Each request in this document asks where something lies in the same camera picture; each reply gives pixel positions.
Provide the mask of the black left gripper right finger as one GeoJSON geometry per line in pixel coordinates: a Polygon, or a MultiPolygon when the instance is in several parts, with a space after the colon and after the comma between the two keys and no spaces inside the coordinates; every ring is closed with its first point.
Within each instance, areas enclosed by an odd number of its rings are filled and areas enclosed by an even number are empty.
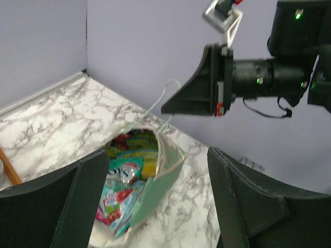
{"type": "Polygon", "coordinates": [[[330,247],[330,196],[288,185],[219,148],[207,162],[218,247],[330,247]]]}

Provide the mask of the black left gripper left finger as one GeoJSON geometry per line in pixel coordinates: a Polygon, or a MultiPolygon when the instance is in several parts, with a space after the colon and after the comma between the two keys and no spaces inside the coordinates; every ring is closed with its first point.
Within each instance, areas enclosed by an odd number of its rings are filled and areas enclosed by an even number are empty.
{"type": "Polygon", "coordinates": [[[1,191],[1,247],[87,247],[110,158],[104,149],[1,191]]]}

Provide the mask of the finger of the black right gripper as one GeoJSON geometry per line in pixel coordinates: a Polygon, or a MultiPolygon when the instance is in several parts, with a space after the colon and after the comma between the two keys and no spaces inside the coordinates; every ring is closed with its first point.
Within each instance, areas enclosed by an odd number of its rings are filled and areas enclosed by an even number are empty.
{"type": "Polygon", "coordinates": [[[161,107],[163,114],[213,116],[215,84],[219,76],[220,45],[204,47],[192,77],[161,107]]]}

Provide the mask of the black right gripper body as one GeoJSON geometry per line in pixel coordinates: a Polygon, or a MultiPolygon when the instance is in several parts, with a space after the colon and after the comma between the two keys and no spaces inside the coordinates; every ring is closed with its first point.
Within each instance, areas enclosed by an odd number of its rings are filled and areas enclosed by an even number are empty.
{"type": "Polygon", "coordinates": [[[295,107],[310,82],[310,58],[280,56],[235,60],[231,48],[215,44],[213,77],[214,115],[224,115],[237,98],[247,101],[276,97],[295,107]]]}

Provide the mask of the teal snack packet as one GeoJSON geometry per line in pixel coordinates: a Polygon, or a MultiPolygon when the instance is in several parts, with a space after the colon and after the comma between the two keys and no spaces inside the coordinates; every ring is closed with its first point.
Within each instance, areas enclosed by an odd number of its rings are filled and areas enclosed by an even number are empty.
{"type": "Polygon", "coordinates": [[[120,158],[110,161],[106,181],[132,184],[140,180],[143,158],[120,158]]]}

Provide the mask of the green patterned paper bag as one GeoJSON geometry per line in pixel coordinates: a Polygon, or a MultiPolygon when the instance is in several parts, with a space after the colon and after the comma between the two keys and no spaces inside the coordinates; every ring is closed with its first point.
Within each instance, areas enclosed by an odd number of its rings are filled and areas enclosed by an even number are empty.
{"type": "Polygon", "coordinates": [[[153,131],[158,144],[156,176],[132,184],[105,181],[88,243],[90,247],[123,247],[179,178],[186,153],[164,134],[167,121],[158,128],[142,122],[149,113],[147,110],[133,121],[115,123],[108,142],[134,129],[153,131]]]}

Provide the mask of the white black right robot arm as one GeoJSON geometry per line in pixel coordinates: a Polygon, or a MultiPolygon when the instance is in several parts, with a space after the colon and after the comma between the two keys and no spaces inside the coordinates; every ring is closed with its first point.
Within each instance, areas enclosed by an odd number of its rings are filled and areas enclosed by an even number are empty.
{"type": "Polygon", "coordinates": [[[231,48],[242,19],[239,1],[212,1],[203,18],[226,35],[204,47],[193,76],[161,107],[163,114],[223,116],[231,104],[303,95],[330,109],[330,1],[278,1],[267,47],[270,59],[235,60],[231,48]]]}

